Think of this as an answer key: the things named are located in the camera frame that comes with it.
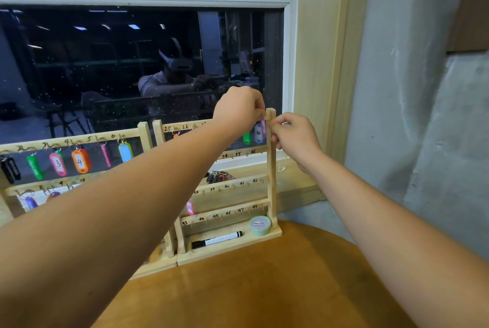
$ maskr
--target small round container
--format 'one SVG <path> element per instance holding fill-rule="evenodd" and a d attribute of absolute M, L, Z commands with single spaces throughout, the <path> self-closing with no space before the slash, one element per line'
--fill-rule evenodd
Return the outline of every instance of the small round container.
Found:
<path fill-rule="evenodd" d="M 256 216 L 249 221 L 251 232 L 258 237 L 267 235 L 271 225 L 272 221 L 266 216 Z"/>

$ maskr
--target wooden base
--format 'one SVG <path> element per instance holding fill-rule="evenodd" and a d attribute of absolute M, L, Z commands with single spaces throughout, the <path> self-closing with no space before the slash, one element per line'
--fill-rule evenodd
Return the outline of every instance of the wooden base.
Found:
<path fill-rule="evenodd" d="M 215 245 L 210 245 L 207 247 L 202 247 L 202 248 L 192 250 L 192 242 L 196 240 L 221 237 L 240 230 L 243 232 L 243 236 L 240 238 L 226 240 L 224 242 Z M 280 226 L 277 226 L 275 229 L 270 229 L 270 232 L 267 235 L 262 237 L 257 237 L 251 232 L 249 228 L 249 220 L 238 222 L 236 224 L 223 226 L 222 228 L 212 229 L 203 233 L 198 233 L 186 237 L 185 248 L 187 252 L 186 253 L 179 252 L 177 255 L 177 261 L 179 265 L 185 265 L 186 263 L 192 263 L 197 260 L 202 260 L 207 257 L 219 255 L 221 253 L 229 252 L 241 247 L 252 245 L 254 243 L 259 243 L 272 238 L 277 238 L 281 235 L 282 235 L 282 229 L 280 229 Z"/>
<path fill-rule="evenodd" d="M 176 266 L 176 255 L 169 258 L 165 252 L 165 243 L 160 245 L 161 256 L 154 262 L 143 264 L 136 273 L 131 277 L 131 279 L 145 277 L 147 275 L 155 274 L 157 272 L 171 269 Z"/>

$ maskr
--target whiteboard marker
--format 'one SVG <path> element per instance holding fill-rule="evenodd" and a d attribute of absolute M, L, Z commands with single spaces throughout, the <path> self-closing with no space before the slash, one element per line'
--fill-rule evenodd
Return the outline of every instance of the whiteboard marker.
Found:
<path fill-rule="evenodd" d="M 243 236 L 243 232 L 240 230 L 239 232 L 234 232 L 222 237 L 211 238 L 206 240 L 196 240 L 195 242 L 192 242 L 192 249 L 215 245 L 216 243 L 221 243 L 224 242 L 225 240 L 236 239 L 242 236 Z"/>

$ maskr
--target window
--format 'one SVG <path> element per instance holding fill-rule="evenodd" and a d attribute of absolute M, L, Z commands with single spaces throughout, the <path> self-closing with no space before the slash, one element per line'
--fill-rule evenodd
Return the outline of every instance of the window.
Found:
<path fill-rule="evenodd" d="M 297 0 L 0 0 L 0 144 L 127 129 L 156 118 L 205 119 L 220 87 L 232 84 L 259 89 L 278 113 L 292 110 L 296 17 Z M 177 39 L 192 61 L 186 77 L 215 81 L 210 91 L 193 90 L 209 92 L 197 109 L 181 103 L 179 93 L 170 96 L 172 106 L 183 105 L 180 112 L 138 101 L 144 98 L 139 81 L 161 71 L 159 49 L 168 39 Z M 111 118 L 85 105 L 87 93 L 101 97 L 100 106 L 113 106 Z M 127 101 L 131 115 L 118 114 Z M 130 143 L 135 154 L 142 152 L 137 138 Z M 95 164 L 104 162 L 97 146 L 89 153 L 93 171 L 107 169 Z M 15 157 L 22 172 L 29 172 L 27 155 Z M 45 179 L 55 178 L 42 155 Z M 261 160 L 223 160 L 216 168 Z"/>

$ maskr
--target hand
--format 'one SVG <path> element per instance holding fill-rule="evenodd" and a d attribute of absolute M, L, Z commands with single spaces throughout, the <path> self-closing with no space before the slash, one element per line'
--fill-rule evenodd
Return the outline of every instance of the hand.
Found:
<path fill-rule="evenodd" d="M 322 153 L 316 130 L 309 118 L 294 113 L 284 113 L 270 122 L 272 141 L 283 149 L 302 171 L 307 158 Z"/>
<path fill-rule="evenodd" d="M 229 88 L 216 104 L 214 120 L 231 129 L 236 139 L 251 131 L 256 121 L 265 117 L 262 93 L 248 86 Z"/>
<path fill-rule="evenodd" d="M 207 75 L 199 75 L 192 82 L 192 88 L 194 91 L 204 90 L 207 88 L 210 79 Z"/>

